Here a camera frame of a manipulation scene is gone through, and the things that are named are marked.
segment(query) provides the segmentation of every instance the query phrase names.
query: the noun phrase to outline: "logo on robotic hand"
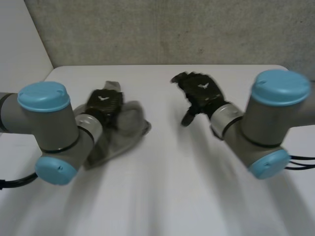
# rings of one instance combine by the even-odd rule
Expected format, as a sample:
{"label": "logo on robotic hand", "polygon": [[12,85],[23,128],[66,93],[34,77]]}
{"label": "logo on robotic hand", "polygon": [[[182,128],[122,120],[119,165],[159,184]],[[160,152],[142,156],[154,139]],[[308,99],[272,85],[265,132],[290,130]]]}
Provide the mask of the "logo on robotic hand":
{"label": "logo on robotic hand", "polygon": [[209,83],[206,83],[205,85],[198,85],[198,87],[206,89],[208,87]]}
{"label": "logo on robotic hand", "polygon": [[104,100],[109,99],[109,97],[101,97],[101,96],[98,96],[98,98],[99,98],[101,101],[104,101]]}

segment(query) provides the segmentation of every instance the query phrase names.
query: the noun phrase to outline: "light blue joint cap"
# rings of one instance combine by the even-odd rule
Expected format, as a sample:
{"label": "light blue joint cap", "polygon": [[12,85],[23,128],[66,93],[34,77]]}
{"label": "light blue joint cap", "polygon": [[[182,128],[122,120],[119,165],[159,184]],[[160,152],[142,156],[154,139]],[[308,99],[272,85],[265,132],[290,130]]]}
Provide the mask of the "light blue joint cap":
{"label": "light blue joint cap", "polygon": [[77,174],[77,170],[69,163],[50,156],[38,159],[35,172],[42,180],[55,185],[66,185]]}
{"label": "light blue joint cap", "polygon": [[257,179],[269,178],[282,171],[290,162],[290,159],[289,154],[281,149],[255,161],[249,167],[249,171]]}
{"label": "light blue joint cap", "polygon": [[69,105],[70,97],[60,83],[38,82],[21,89],[18,102],[32,112],[56,112]]}
{"label": "light blue joint cap", "polygon": [[287,70],[261,72],[252,86],[253,99],[274,107],[297,104],[310,93],[310,81],[301,74]]}

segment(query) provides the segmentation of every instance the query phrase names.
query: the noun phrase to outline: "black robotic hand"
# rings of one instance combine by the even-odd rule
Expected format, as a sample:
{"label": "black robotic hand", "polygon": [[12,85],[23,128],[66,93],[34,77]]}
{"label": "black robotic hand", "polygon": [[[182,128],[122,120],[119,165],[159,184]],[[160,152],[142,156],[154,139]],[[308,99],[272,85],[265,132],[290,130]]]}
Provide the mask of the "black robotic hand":
{"label": "black robotic hand", "polygon": [[88,99],[85,113],[97,118],[104,127],[115,127],[123,103],[122,92],[114,89],[97,89]]}
{"label": "black robotic hand", "polygon": [[205,113],[209,119],[219,107],[227,104],[220,88],[208,75],[196,73],[180,73],[172,83],[177,83],[191,103],[186,115],[182,119],[182,126],[188,126],[199,113]]}

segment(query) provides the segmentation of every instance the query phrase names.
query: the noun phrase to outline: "black cable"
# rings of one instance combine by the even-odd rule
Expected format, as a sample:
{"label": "black cable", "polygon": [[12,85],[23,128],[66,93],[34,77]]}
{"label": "black cable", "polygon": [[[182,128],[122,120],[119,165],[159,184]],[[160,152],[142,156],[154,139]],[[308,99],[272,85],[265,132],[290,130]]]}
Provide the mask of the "black cable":
{"label": "black cable", "polygon": [[0,180],[0,190],[3,188],[17,188],[24,185],[27,185],[37,179],[37,174],[33,173],[29,176],[26,176],[21,179],[13,180],[13,181],[5,181],[4,179]]}
{"label": "black cable", "polygon": [[309,170],[309,169],[313,169],[313,168],[315,168],[315,167],[304,166],[304,167],[286,167],[285,169],[292,170],[292,171],[302,171],[302,170]]}
{"label": "black cable", "polygon": [[297,163],[297,162],[294,162],[294,161],[290,161],[290,163],[294,164],[294,165],[298,165],[298,166],[309,166],[309,167],[315,167],[314,164],[312,165],[309,165],[309,164],[304,164],[304,163]]}
{"label": "black cable", "polygon": [[315,157],[291,156],[291,159],[292,160],[309,161],[309,160],[315,160]]}

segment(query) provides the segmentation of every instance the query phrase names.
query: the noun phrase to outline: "gray robot arm segment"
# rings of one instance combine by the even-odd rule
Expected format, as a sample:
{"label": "gray robot arm segment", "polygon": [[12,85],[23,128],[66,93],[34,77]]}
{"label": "gray robot arm segment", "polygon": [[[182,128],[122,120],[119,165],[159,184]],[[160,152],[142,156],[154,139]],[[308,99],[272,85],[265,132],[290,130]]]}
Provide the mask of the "gray robot arm segment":
{"label": "gray robot arm segment", "polygon": [[315,124],[315,82],[312,81],[312,92],[310,96],[303,102],[298,111],[292,127],[306,126]]}
{"label": "gray robot arm segment", "polygon": [[0,132],[31,134],[28,119],[17,102],[17,93],[0,93]]}

